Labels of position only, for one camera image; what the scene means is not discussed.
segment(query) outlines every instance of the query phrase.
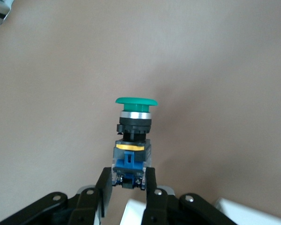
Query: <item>yellow strip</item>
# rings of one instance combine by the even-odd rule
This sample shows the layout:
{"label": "yellow strip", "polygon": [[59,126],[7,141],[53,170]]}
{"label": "yellow strip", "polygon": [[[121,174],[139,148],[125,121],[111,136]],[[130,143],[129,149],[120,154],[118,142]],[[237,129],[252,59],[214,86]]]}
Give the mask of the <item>yellow strip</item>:
{"label": "yellow strip", "polygon": [[130,150],[130,151],[144,151],[145,146],[136,146],[136,145],[128,145],[128,144],[116,144],[118,149],[122,150]]}

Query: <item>green mushroom button cap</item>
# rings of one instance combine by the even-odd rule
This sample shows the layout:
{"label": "green mushroom button cap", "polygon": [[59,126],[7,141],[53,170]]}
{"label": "green mushroom button cap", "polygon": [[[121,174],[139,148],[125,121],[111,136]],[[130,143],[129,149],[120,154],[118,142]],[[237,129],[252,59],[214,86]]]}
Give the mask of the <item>green mushroom button cap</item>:
{"label": "green mushroom button cap", "polygon": [[158,105],[154,99],[140,97],[119,97],[116,103],[124,104],[124,111],[148,113],[150,105]]}

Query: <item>beige background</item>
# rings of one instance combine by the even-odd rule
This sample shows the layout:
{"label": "beige background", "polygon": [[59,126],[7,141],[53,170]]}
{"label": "beige background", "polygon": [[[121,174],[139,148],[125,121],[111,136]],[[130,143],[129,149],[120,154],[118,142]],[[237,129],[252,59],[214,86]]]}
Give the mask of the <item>beige background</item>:
{"label": "beige background", "polygon": [[[281,1],[16,0],[0,26],[0,220],[96,183],[122,96],[159,102],[159,184],[281,217]],[[130,197],[145,200],[114,189],[105,224]]]}

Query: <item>silver metal ring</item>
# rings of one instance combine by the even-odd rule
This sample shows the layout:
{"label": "silver metal ring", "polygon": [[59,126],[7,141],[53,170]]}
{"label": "silver metal ring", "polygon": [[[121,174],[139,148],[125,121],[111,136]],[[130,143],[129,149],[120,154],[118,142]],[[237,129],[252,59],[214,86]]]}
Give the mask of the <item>silver metal ring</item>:
{"label": "silver metal ring", "polygon": [[126,111],[121,111],[120,117],[122,117],[122,118],[130,118],[130,119],[149,120],[149,119],[151,119],[151,113],[149,113],[149,112],[126,112]]}

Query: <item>silver bolt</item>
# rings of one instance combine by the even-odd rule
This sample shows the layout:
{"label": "silver bolt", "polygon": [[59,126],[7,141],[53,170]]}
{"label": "silver bolt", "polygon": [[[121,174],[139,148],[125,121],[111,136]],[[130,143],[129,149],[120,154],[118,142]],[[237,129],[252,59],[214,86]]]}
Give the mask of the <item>silver bolt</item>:
{"label": "silver bolt", "polygon": [[188,202],[192,203],[194,201],[194,198],[191,197],[190,195],[186,195],[185,196],[185,200],[187,200]]}
{"label": "silver bolt", "polygon": [[86,192],[87,195],[92,195],[93,193],[94,193],[93,190],[88,190],[88,191]]}
{"label": "silver bolt", "polygon": [[58,200],[61,199],[61,196],[60,195],[56,195],[52,199],[53,199],[53,201],[58,201]]}
{"label": "silver bolt", "polygon": [[162,195],[163,192],[159,189],[156,189],[155,192],[154,192],[155,195]]}

